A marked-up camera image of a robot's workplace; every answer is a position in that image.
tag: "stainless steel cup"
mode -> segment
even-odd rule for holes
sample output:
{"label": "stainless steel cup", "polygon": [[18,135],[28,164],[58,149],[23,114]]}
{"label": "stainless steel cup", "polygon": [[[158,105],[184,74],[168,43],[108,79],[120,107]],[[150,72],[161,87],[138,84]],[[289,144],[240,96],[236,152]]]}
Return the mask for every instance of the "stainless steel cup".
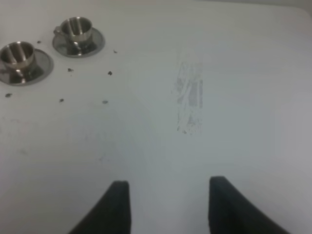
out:
{"label": "stainless steel cup", "polygon": [[92,23],[84,17],[69,18],[55,28],[54,34],[65,37],[67,46],[82,50],[92,43]]}
{"label": "stainless steel cup", "polygon": [[17,41],[6,45],[0,51],[0,60],[8,72],[24,77],[37,66],[35,48],[32,44]]}

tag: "cup rim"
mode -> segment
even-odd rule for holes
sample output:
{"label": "cup rim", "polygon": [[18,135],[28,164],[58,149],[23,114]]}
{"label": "cup rim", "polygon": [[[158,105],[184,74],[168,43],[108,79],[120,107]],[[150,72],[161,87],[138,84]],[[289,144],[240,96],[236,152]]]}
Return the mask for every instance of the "cup rim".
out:
{"label": "cup rim", "polygon": [[25,60],[25,61],[27,61],[27,60],[35,53],[35,47],[34,47],[31,43],[26,42],[26,41],[22,41],[22,40],[9,43],[9,44],[5,45],[4,47],[2,47],[1,50],[0,50],[0,61],[3,62],[3,63],[6,63],[6,64],[18,64],[18,63],[23,63],[23,62],[25,62],[25,61],[22,61],[22,62],[6,62],[6,61],[4,61],[4,60],[2,59],[2,54],[3,54],[3,52],[4,52],[5,49],[7,49],[8,47],[10,47],[11,45],[14,45],[14,44],[22,44],[22,43],[23,43],[23,44],[27,44],[27,45],[30,46],[31,49],[32,49],[31,55]]}
{"label": "cup rim", "polygon": [[66,24],[66,23],[67,23],[67,22],[69,22],[70,20],[74,20],[74,19],[83,19],[83,20],[88,21],[88,23],[90,23],[90,29],[88,29],[86,32],[88,32],[88,31],[92,30],[93,25],[92,25],[91,20],[89,20],[89,19],[88,19],[88,18],[86,18],[86,17],[82,17],[82,16],[75,16],[75,17],[70,17],[70,18],[67,18],[66,20],[64,20],[64,21],[61,23],[61,25],[60,25],[60,29],[61,29],[62,33],[66,34],[66,35],[69,35],[68,33],[63,32],[63,26],[64,26],[64,24]]}

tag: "black object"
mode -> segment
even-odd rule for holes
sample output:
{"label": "black object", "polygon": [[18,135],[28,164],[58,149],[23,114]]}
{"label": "black object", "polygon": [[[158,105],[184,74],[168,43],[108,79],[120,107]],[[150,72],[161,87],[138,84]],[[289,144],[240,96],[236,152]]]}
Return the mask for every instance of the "black object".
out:
{"label": "black object", "polygon": [[222,176],[210,179],[208,219],[211,234],[289,234]]}
{"label": "black object", "polygon": [[130,234],[129,184],[115,181],[89,214],[69,234]]}

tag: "cup handle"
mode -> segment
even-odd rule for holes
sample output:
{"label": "cup handle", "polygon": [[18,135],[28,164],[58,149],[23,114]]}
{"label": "cup handle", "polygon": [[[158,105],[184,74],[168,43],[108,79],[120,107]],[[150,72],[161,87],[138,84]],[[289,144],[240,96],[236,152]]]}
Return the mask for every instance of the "cup handle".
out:
{"label": "cup handle", "polygon": [[55,27],[55,29],[54,29],[54,34],[55,34],[55,36],[64,36],[64,34],[62,33],[62,30],[61,30],[61,28],[60,28],[60,26],[57,26],[57,27]]}

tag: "white table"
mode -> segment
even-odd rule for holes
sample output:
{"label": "white table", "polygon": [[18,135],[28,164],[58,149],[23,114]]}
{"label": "white table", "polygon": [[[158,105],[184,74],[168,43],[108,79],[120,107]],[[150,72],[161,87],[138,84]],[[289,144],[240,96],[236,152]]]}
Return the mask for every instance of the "white table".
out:
{"label": "white table", "polygon": [[[125,179],[132,233],[207,234],[215,175],[291,233],[312,232],[306,12],[191,0],[25,2],[1,1],[0,46],[31,42],[55,67],[35,85],[0,85],[1,233],[65,234]],[[53,49],[54,27],[72,16],[104,34],[99,54],[72,59]]]}

